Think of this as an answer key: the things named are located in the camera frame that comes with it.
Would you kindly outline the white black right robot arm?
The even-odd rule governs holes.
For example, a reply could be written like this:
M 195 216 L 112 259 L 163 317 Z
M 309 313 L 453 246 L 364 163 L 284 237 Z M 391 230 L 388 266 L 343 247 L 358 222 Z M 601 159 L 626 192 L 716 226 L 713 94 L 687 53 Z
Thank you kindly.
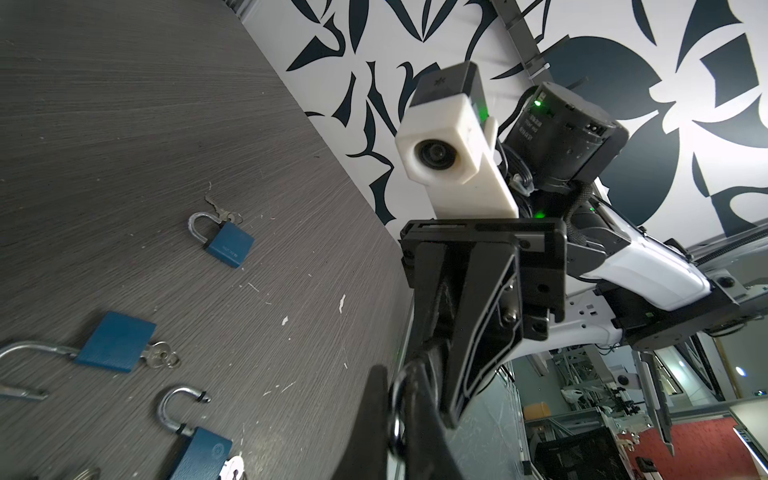
M 415 294 L 410 368 L 444 425 L 502 364 L 584 344 L 648 353 L 722 333 L 767 310 L 719 251 L 658 241 L 596 190 L 628 131 L 554 83 L 520 103 L 505 140 L 480 81 L 434 73 L 404 109 L 396 145 L 435 216 L 402 229 Z

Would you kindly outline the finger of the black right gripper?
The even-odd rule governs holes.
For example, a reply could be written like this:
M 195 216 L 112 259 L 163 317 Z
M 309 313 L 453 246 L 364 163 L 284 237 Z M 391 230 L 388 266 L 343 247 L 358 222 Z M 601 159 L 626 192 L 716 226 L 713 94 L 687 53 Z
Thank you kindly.
M 490 327 L 503 291 L 517 282 L 518 242 L 479 242 L 470 251 L 461 282 L 452 358 L 455 383 L 444 383 L 440 411 L 448 428 L 455 429 L 474 389 L 509 349 L 507 327 Z
M 414 318 L 407 346 L 407 360 L 415 360 L 429 346 L 445 341 L 441 355 L 443 380 L 457 380 L 457 364 L 452 358 L 453 337 L 460 288 L 458 286 L 459 248 L 455 242 L 422 242 L 413 249 L 412 275 Z

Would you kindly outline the black padlock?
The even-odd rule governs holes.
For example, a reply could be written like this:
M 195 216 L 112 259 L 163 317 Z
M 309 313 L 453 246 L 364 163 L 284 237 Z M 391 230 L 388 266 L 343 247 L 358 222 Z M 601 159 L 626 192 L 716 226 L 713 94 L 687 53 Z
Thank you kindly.
M 414 362 L 403 366 L 389 389 L 387 439 L 391 455 L 404 460 L 406 455 L 405 389 L 415 368 Z

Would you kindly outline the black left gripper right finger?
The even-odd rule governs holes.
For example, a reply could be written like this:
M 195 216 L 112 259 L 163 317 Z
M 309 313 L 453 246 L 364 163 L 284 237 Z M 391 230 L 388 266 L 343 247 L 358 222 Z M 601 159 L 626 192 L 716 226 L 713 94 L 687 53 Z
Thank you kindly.
M 462 479 L 446 442 L 433 389 L 421 360 L 406 369 L 403 391 L 406 479 Z

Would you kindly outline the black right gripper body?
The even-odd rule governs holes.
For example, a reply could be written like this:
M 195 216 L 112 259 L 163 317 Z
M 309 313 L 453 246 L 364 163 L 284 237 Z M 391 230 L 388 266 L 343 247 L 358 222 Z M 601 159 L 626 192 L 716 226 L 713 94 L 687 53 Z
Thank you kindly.
M 458 286 L 471 249 L 479 242 L 518 242 L 517 282 L 502 293 L 490 327 L 507 327 L 511 341 L 543 341 L 549 325 L 564 318 L 565 226 L 547 219 L 414 220 L 401 232 L 402 263 L 408 284 L 413 249 L 422 242 L 455 242 L 460 254 Z

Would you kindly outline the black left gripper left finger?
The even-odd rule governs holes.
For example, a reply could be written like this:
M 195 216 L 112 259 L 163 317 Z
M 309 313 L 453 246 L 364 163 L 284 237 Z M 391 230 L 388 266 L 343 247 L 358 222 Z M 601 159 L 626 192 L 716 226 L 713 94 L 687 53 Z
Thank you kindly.
M 387 369 L 368 374 L 351 435 L 333 480 L 385 480 L 388 469 L 389 405 Z

